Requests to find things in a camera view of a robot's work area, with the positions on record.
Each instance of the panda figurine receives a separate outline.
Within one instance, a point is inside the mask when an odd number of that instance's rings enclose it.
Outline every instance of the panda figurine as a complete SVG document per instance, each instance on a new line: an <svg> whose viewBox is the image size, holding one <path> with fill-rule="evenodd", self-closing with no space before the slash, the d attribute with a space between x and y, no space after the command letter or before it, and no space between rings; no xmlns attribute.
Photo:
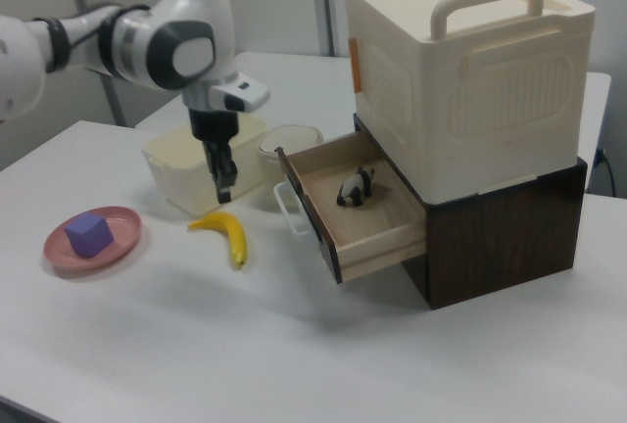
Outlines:
<svg viewBox="0 0 627 423"><path fill-rule="evenodd" d="M350 198L353 202L353 207L361 206L363 204L362 198L372 194L373 178L374 168L368 172L359 167L357 172L351 175L340 187L340 192L337 195L337 204L346 206L346 199Z"/></svg>

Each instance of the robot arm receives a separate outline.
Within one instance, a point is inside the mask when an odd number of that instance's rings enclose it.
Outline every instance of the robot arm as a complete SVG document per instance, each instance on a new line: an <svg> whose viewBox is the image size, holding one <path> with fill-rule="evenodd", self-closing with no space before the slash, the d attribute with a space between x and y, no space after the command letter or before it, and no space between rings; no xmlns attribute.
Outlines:
<svg viewBox="0 0 627 423"><path fill-rule="evenodd" d="M228 0L161 0L153 8L106 6L67 20L0 17L0 120L32 109L45 74L82 67L137 84L182 90L203 142L218 200L230 201L237 168L228 141L236 112L269 97L238 72Z"/></svg>

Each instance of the white storage box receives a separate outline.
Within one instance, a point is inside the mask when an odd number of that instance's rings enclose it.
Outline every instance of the white storage box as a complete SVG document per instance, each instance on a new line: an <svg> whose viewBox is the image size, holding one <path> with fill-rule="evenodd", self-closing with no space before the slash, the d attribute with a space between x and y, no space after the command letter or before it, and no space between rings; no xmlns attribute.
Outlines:
<svg viewBox="0 0 627 423"><path fill-rule="evenodd" d="M594 8L346 0L357 114L429 204L575 165Z"/></svg>
<svg viewBox="0 0 627 423"><path fill-rule="evenodd" d="M230 140L237 179L231 198L262 182L257 148L267 124L252 115L238 114L239 132ZM142 147L159 191L174 205L195 216L219 206L216 185L209 172L203 144L192 136L189 122L148 141Z"/></svg>

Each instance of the white table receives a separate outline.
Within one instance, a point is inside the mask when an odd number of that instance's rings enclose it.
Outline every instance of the white table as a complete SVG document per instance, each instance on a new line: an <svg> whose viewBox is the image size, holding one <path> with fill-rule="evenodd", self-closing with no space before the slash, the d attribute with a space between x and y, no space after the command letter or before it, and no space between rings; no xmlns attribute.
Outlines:
<svg viewBox="0 0 627 423"><path fill-rule="evenodd" d="M270 127L298 120L321 124L320 130L328 134L327 137L353 130L351 119L337 117L338 112L343 115L356 111L348 59L242 53L237 56L237 64L241 71L270 88L270 101L256 112ZM578 150L579 157L588 164L586 189L599 144L610 82L611 77L606 73L588 72ZM135 127L161 134L188 119L182 98L177 97Z"/></svg>
<svg viewBox="0 0 627 423"><path fill-rule="evenodd" d="M292 122L351 126L325 108ZM81 122L0 172L5 399L67 423L624 421L626 202L586 195L574 269L430 311L400 266L336 285L261 190L224 208L250 242L233 271L157 192L152 137ZM137 247L53 270L48 233L106 205L141 214Z"/></svg>

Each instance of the purple cube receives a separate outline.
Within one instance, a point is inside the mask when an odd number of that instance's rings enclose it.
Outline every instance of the purple cube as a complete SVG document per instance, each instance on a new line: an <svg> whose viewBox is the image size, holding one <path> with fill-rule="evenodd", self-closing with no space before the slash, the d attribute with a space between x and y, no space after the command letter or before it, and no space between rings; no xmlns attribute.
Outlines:
<svg viewBox="0 0 627 423"><path fill-rule="evenodd" d="M65 230L72 249L78 255L90 259L114 241L107 219L92 212L80 214Z"/></svg>

